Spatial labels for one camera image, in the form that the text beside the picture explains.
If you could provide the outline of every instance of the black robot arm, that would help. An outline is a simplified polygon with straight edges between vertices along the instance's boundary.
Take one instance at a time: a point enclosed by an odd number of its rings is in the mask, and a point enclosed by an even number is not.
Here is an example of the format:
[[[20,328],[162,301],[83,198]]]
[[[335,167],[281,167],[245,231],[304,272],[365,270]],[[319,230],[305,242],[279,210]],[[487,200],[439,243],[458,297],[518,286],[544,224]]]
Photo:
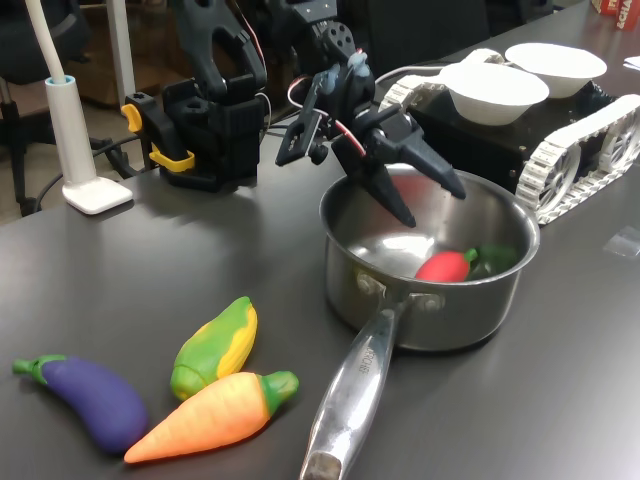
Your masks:
[[[252,98],[267,84],[267,73],[249,34],[224,0],[173,0],[180,47],[187,54],[205,100],[234,103]],[[213,42],[240,72],[223,78],[213,61]]]
[[[295,104],[294,90],[306,88],[305,101],[283,138],[278,165],[305,156],[319,164],[327,155],[324,139],[335,139],[332,150],[345,173],[409,227],[416,226],[415,219],[385,164],[407,163],[454,197],[465,198],[455,171],[424,142],[417,123],[399,108],[378,112],[373,105],[375,79],[367,56],[356,49],[351,31],[336,21],[336,0],[266,0],[266,5],[274,45],[293,46],[300,70],[308,76],[289,90]]]

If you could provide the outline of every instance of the metal handle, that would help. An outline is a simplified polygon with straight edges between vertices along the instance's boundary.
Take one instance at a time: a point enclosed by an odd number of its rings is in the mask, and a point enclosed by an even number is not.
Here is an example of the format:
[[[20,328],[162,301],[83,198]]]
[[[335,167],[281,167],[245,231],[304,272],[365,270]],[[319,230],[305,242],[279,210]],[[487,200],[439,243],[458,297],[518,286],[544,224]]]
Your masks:
[[[369,431],[406,301],[382,300],[351,345],[311,428],[300,480],[342,480]]]

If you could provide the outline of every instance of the saucepan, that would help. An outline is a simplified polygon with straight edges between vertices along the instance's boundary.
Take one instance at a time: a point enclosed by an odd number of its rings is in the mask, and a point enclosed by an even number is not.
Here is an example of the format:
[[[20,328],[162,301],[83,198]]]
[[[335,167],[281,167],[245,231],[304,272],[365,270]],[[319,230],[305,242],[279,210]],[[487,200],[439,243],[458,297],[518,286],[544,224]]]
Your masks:
[[[491,338],[540,243],[533,214],[481,177],[457,172],[467,192],[465,200],[457,200],[412,167],[388,169],[416,217],[415,229],[401,225],[347,178],[330,187],[321,202],[327,299],[360,332],[319,407],[301,480],[345,478],[372,423],[394,345],[443,352]],[[485,244],[515,249],[518,262],[475,281],[413,278],[435,253]]]

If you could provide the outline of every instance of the orange carrot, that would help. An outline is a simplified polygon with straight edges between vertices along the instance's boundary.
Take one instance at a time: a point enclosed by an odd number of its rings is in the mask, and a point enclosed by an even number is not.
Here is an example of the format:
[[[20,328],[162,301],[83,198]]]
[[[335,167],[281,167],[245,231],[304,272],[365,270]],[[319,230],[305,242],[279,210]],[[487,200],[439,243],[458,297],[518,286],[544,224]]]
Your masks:
[[[187,399],[129,449],[127,463],[203,452],[258,432],[298,390],[291,372],[234,373]]]

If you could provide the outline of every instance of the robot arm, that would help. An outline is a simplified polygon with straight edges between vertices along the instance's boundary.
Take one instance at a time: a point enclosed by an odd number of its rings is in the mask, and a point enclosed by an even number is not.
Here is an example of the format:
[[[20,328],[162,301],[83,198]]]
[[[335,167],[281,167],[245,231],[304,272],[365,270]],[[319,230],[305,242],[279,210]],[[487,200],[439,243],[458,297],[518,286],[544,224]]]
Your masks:
[[[286,165],[309,156],[321,163],[324,137],[345,173],[400,222],[416,222],[393,185],[385,164],[407,163],[432,178],[456,198],[465,191],[455,171],[423,140],[423,131],[399,106],[373,106],[375,79],[366,54],[356,50],[353,35],[336,21],[336,0],[266,0],[272,15],[272,41],[296,50],[300,70],[313,75],[299,117],[283,138],[276,158]],[[289,97],[297,83],[289,89]]]
[[[328,153],[324,139],[334,140],[346,174],[409,227],[415,219],[385,164],[408,163],[464,198],[453,168],[424,143],[416,122],[399,108],[373,106],[375,79],[349,29],[336,21],[337,0],[247,1],[262,2],[252,12],[262,9],[273,45],[293,49],[306,74],[289,89],[290,95],[294,87],[303,89],[306,99],[283,139],[278,165],[305,156],[319,164]],[[195,80],[167,86],[164,111],[136,93],[123,112],[171,183],[217,191],[257,173],[264,111],[256,93],[266,84],[264,58],[225,0],[173,0],[172,7]],[[235,76],[223,77],[215,65],[214,42],[234,61]]]

